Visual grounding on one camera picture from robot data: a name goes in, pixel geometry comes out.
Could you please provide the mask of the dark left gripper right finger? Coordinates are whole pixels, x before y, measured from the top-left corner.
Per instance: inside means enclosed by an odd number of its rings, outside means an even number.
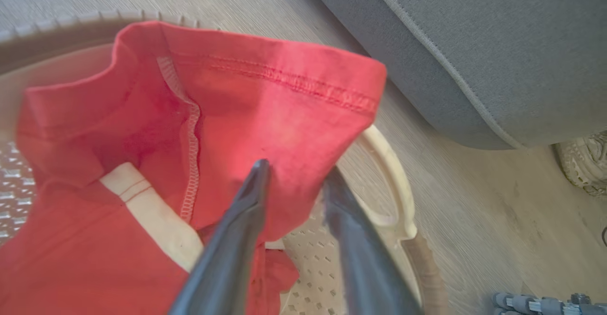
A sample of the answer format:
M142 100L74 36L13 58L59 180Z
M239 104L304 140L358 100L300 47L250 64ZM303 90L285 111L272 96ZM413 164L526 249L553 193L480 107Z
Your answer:
M337 240L349 315L421 315L418 301L338 168L322 190L325 223Z

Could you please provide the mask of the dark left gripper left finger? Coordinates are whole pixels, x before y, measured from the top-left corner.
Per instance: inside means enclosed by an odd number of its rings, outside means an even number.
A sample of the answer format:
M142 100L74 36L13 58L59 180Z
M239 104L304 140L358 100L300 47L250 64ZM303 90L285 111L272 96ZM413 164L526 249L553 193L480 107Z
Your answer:
M256 161L173 302L171 315L245 314L269 176L269 162Z

